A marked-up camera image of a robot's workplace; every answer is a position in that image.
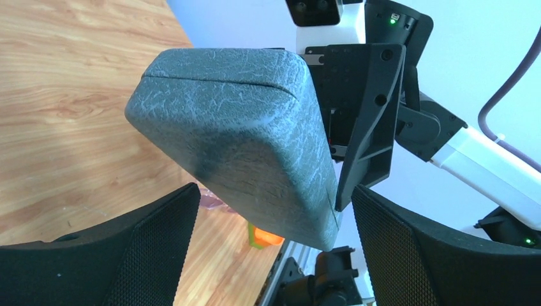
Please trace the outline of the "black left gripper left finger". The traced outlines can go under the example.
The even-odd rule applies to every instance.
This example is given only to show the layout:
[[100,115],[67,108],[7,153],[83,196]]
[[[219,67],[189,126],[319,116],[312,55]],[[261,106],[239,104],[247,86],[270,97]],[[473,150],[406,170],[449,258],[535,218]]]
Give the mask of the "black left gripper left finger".
[[190,183],[107,222],[1,247],[2,305],[172,305],[200,201]]

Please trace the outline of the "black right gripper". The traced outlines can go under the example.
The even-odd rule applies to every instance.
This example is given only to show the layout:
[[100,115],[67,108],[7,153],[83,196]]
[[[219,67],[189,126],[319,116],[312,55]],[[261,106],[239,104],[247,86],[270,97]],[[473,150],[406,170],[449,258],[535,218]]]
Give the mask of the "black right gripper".
[[389,176],[394,138],[428,162],[468,127],[419,90],[417,68],[406,65],[403,71],[405,55],[405,46],[395,43],[307,47],[302,55],[331,158],[342,163],[335,205],[339,212],[349,205],[357,185],[371,187]]

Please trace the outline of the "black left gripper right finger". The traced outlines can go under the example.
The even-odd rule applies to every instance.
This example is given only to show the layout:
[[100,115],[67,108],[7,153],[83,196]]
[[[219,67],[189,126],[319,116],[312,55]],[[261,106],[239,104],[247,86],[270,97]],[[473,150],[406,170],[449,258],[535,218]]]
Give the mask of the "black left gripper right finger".
[[449,228],[357,186],[355,220],[378,305],[539,305],[540,251]]

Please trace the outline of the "grey glasses case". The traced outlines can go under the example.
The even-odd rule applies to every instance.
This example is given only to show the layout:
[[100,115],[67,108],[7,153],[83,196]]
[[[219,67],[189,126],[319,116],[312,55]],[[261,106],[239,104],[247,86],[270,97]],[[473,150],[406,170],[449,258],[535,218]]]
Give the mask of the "grey glasses case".
[[322,251],[341,222],[337,178],[305,60],[259,48],[175,48],[125,111],[157,148],[257,228]]

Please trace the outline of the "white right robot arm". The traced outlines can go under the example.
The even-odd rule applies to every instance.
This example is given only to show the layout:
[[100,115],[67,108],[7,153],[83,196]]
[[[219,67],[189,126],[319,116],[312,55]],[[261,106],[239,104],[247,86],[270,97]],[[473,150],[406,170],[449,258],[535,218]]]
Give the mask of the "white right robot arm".
[[419,90],[432,18],[395,1],[288,1],[326,138],[343,164],[335,209],[390,173],[392,149],[457,177],[540,229],[540,172]]

